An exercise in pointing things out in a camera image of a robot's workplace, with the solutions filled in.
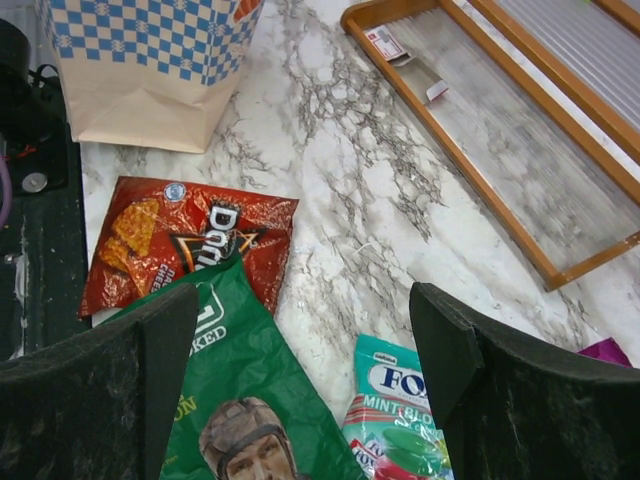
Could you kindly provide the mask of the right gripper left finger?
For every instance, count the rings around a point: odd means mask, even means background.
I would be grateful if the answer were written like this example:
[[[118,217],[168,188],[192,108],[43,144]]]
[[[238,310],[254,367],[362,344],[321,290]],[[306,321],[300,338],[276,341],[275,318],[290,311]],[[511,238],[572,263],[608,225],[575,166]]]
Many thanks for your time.
[[[199,310],[180,285],[1,365],[4,479],[156,479]]]

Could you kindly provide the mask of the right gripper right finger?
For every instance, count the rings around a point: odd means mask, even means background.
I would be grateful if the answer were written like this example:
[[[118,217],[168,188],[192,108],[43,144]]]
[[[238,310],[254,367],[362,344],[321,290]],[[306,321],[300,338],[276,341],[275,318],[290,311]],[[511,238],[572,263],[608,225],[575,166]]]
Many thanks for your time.
[[[551,345],[416,283],[412,331],[458,479],[635,479],[639,373]]]

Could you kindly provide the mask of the red Doritos chips bag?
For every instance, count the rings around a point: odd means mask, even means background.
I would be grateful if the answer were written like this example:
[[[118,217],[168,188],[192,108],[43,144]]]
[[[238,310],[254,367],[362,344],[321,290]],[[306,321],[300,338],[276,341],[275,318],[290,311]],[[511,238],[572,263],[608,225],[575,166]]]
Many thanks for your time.
[[[124,308],[239,254],[275,311],[298,200],[211,185],[122,176],[115,185],[78,314]]]

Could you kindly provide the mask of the blue checkered paper bag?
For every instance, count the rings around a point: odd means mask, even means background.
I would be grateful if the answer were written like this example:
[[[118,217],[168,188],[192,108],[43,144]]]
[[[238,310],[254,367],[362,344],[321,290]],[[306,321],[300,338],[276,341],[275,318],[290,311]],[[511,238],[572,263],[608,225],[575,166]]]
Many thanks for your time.
[[[203,153],[242,77],[260,1],[38,1],[71,135]]]

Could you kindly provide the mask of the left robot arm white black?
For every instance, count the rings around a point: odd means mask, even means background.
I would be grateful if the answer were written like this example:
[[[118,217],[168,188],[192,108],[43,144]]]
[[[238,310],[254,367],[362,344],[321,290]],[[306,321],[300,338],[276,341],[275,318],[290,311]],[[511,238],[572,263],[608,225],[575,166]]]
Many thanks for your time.
[[[57,76],[45,77],[41,65],[29,67],[31,46],[25,34],[1,21],[1,138],[16,146],[60,153],[66,142],[66,113]]]

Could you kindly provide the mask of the teal Fox's mint candy bag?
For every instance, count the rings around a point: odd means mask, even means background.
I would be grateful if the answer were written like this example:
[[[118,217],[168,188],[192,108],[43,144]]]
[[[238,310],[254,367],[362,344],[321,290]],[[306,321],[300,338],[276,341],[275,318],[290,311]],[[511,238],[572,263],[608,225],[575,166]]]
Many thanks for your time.
[[[369,479],[452,479],[418,354],[361,334],[354,352],[356,395],[342,432]]]

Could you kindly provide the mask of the green Real chips bag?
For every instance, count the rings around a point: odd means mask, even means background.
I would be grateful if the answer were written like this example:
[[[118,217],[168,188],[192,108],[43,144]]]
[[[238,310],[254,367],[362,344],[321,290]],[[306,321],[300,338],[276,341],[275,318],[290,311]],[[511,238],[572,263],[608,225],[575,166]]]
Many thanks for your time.
[[[364,478],[240,256],[175,283],[199,312],[161,478]]]

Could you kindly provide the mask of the purple snack packet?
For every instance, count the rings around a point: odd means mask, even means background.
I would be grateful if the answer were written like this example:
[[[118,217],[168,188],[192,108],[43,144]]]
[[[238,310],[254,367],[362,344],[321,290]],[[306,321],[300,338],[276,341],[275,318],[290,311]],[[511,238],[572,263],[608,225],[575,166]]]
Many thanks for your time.
[[[619,344],[611,337],[596,342],[579,351],[580,355],[594,358],[606,363],[632,368],[628,356]]]

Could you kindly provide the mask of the wooden two-tier shelf rack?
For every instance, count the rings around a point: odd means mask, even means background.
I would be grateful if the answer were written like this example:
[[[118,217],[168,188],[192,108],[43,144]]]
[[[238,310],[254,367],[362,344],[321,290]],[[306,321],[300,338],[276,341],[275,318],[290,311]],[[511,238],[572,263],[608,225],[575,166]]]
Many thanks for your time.
[[[453,1],[368,1],[341,26],[556,290],[635,248],[639,183]],[[365,36],[385,25],[449,89],[423,104]]]

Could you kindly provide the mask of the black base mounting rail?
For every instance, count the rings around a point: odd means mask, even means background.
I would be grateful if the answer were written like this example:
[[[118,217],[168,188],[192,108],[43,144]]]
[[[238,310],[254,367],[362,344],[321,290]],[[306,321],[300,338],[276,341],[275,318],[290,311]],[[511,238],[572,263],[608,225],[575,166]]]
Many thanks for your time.
[[[56,121],[45,141],[1,147],[13,187],[1,228],[1,358],[40,350],[88,329],[78,316],[88,273],[80,147],[70,136],[57,74],[41,65],[29,87]]]

